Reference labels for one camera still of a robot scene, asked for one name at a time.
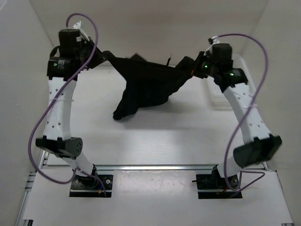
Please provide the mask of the black shorts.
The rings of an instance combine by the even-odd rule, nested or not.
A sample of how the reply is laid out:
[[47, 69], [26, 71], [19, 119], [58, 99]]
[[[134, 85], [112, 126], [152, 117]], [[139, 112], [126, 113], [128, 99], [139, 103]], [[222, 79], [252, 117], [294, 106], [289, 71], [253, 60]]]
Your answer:
[[113, 112], [116, 121], [135, 114], [140, 108], [166, 103], [189, 80], [194, 60], [185, 56], [175, 67], [149, 62], [139, 54], [117, 57], [110, 51], [105, 58], [126, 80], [121, 101]]

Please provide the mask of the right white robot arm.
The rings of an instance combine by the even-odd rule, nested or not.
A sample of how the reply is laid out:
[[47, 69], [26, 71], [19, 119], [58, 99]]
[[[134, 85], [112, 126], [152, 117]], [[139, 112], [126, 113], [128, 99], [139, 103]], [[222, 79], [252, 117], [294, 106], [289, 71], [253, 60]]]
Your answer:
[[282, 139], [272, 135], [263, 122], [253, 102], [255, 92], [250, 88], [245, 71], [233, 66], [229, 44], [214, 44], [211, 51], [201, 51], [195, 60], [192, 75], [202, 79], [213, 78], [238, 121], [235, 131], [242, 133], [244, 144], [236, 147], [230, 158], [226, 157], [213, 169], [211, 182], [216, 188], [222, 188], [229, 178], [246, 167], [271, 160], [282, 145]]

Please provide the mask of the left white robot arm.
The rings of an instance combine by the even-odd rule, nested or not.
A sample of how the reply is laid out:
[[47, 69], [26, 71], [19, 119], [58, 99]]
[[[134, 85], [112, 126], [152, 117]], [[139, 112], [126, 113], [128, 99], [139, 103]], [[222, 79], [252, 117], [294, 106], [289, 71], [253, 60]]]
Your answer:
[[99, 177], [82, 152], [82, 139], [71, 135], [70, 117], [77, 75], [96, 67], [103, 58], [98, 52], [92, 53], [94, 43], [80, 28], [62, 29], [58, 36], [60, 44], [52, 50], [47, 68], [50, 109], [43, 135], [35, 145], [61, 158], [73, 170], [78, 169], [76, 174], [83, 177], [82, 183], [94, 188]]

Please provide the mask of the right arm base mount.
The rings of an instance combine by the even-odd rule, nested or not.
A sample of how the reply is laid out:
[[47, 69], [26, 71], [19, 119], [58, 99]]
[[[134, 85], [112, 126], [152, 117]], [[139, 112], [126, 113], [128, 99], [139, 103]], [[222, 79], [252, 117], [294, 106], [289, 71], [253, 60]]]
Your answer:
[[196, 184], [199, 200], [242, 199], [242, 193], [228, 188], [223, 178], [213, 174], [197, 174], [191, 181]]

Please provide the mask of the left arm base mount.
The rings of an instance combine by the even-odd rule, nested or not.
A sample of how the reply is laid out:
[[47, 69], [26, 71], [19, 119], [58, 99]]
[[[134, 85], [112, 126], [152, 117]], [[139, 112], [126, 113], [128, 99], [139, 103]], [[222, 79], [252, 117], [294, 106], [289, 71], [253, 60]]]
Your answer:
[[113, 175], [98, 174], [98, 177], [102, 181], [102, 184], [95, 178], [76, 175], [71, 182], [69, 196], [80, 198], [111, 198]]

